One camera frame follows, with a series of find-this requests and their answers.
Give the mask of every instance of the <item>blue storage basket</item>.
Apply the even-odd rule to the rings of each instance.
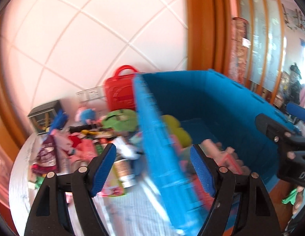
[[[181,122],[193,144],[209,138],[224,148],[231,146],[244,165],[261,176],[268,191],[276,185],[277,145],[256,129],[255,117],[264,113],[291,130],[293,124],[260,96],[213,70],[137,74],[134,95],[150,175],[176,229],[197,235],[207,212],[199,208],[180,169],[161,120],[164,114]]]

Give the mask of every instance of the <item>white table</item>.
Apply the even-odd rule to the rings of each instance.
[[[40,149],[42,138],[32,134],[21,148],[10,174],[9,205],[15,227],[24,236],[26,222],[37,190],[28,189],[29,161]],[[147,186],[139,182],[125,196],[93,198],[98,214],[111,236],[174,236],[176,233],[154,209],[145,192]],[[69,216],[76,236],[84,236],[75,206],[68,206]]]

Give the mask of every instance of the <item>white tiled wall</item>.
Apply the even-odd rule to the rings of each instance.
[[[27,114],[61,98],[74,114],[75,93],[100,86],[124,64],[142,72],[184,70],[186,0],[12,0],[1,50],[11,102]]]

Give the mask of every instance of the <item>blue brush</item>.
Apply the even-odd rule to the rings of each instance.
[[[201,158],[195,146],[191,147],[191,162],[195,168],[199,181],[201,182],[205,192],[209,193],[211,197],[215,197],[216,188],[213,175],[208,169],[206,163]]]
[[[102,191],[115,158],[116,147],[114,144],[110,143],[107,144],[103,153],[100,156],[93,158],[88,165],[87,189],[89,190],[91,197],[95,197],[98,192]]]
[[[53,129],[62,129],[68,120],[68,115],[60,109],[49,127],[49,134]]]

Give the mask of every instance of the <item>green toy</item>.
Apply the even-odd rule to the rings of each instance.
[[[43,176],[37,176],[37,180],[35,182],[36,189],[39,189],[43,183],[44,177]]]
[[[109,112],[101,121],[104,129],[112,128],[114,131],[133,132],[138,127],[137,114],[130,109],[120,109]]]
[[[292,190],[288,197],[282,200],[282,203],[288,204],[289,202],[291,202],[291,204],[294,205],[296,202],[297,193],[297,189]]]
[[[192,145],[192,138],[183,128],[180,128],[181,123],[172,115],[163,115],[162,120],[167,125],[170,134],[176,135],[183,148]]]

